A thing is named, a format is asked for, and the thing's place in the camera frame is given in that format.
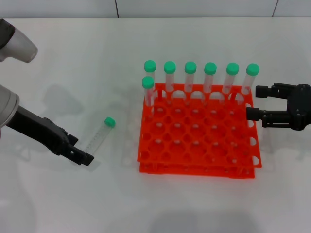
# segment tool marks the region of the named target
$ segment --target white table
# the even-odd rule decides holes
[[[117,127],[89,166],[76,166],[7,127],[0,141],[1,233],[309,233],[311,130],[257,124],[263,168],[253,180],[148,175],[137,150],[143,63],[260,65],[255,85],[311,83],[311,18],[14,19],[38,46],[33,62],[7,59],[1,84],[21,105],[87,137],[106,116]],[[286,101],[254,99],[267,110]]]

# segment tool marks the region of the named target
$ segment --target test tube rack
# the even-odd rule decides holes
[[[262,167],[258,136],[256,124],[246,120],[245,112],[246,106],[253,107],[252,93],[243,95],[241,86],[232,86],[223,94],[222,87],[213,85],[205,94],[203,85],[194,84],[191,93],[175,98],[176,91],[183,92],[183,84],[174,84],[172,93],[165,93],[165,83],[155,84],[154,106],[143,104],[140,172],[255,177],[255,168]],[[194,92],[201,92],[207,101],[194,98]],[[210,99],[215,92],[224,100]]]

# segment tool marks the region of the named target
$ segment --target green cap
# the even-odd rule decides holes
[[[207,64],[205,65],[205,67],[204,67],[204,72],[205,72],[206,74],[209,74],[209,75],[215,74],[215,73],[216,73],[216,70],[217,70],[217,66],[216,66],[216,64],[213,63],[213,62],[207,63]]]
[[[246,73],[250,76],[256,76],[259,73],[259,66],[255,63],[251,63],[247,66]]]
[[[116,122],[114,119],[112,119],[111,117],[107,117],[104,121],[105,125],[110,127],[110,128],[114,128],[116,126]]]
[[[196,63],[194,63],[194,62],[187,62],[185,64],[185,72],[187,74],[194,74],[196,72]]]
[[[236,63],[229,63],[227,66],[227,74],[237,75],[239,72],[239,65]]]
[[[176,65],[174,62],[166,62],[164,64],[164,71],[167,74],[174,74],[176,71]]]
[[[154,79],[150,76],[144,77],[141,83],[142,83],[142,87],[145,89],[151,89],[155,85]]]
[[[152,60],[146,61],[145,62],[145,71],[152,73],[155,72],[156,70],[156,63]]]

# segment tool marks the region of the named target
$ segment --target centrifuge tube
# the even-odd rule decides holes
[[[239,72],[239,65],[236,63],[229,63],[227,66],[227,75],[225,78],[225,82],[223,85],[223,89],[222,92],[224,94],[229,94],[231,87],[233,85],[235,76],[238,74]]]
[[[185,81],[185,92],[191,92],[194,80],[194,73],[196,72],[196,63],[187,62],[185,64],[186,81]]]
[[[145,104],[148,107],[151,107],[154,104],[154,85],[155,82],[151,76],[146,76],[142,79],[142,87],[145,89]]]
[[[107,138],[110,131],[116,126],[116,122],[111,117],[107,117],[100,128],[97,130],[95,135],[91,138],[89,142],[82,143],[77,142],[77,148],[82,151],[94,155],[101,143]]]
[[[259,73],[259,66],[257,64],[251,63],[247,66],[246,76],[243,82],[243,86],[241,88],[241,93],[243,95],[248,95],[251,91],[252,84],[255,80],[255,77]]]
[[[145,62],[145,71],[146,71],[146,76],[150,76],[154,79],[154,82],[156,82],[156,63],[152,60],[146,61]]]
[[[212,91],[213,85],[213,77],[216,73],[217,66],[215,63],[209,62],[204,67],[205,79],[204,79],[204,86],[203,91],[204,93],[210,93]]]
[[[175,73],[175,71],[176,71],[176,65],[174,62],[166,62],[164,64],[166,92],[174,91],[174,73]]]

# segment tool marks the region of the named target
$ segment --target white wall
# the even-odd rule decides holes
[[[311,16],[311,0],[279,0],[274,16]]]
[[[277,0],[116,0],[126,17],[270,17]],[[310,16],[311,0],[279,0],[277,16]],[[117,17],[115,0],[0,0],[0,18]]]
[[[272,16],[277,0],[117,0],[125,17]]]
[[[116,18],[115,0],[0,0],[0,18]]]

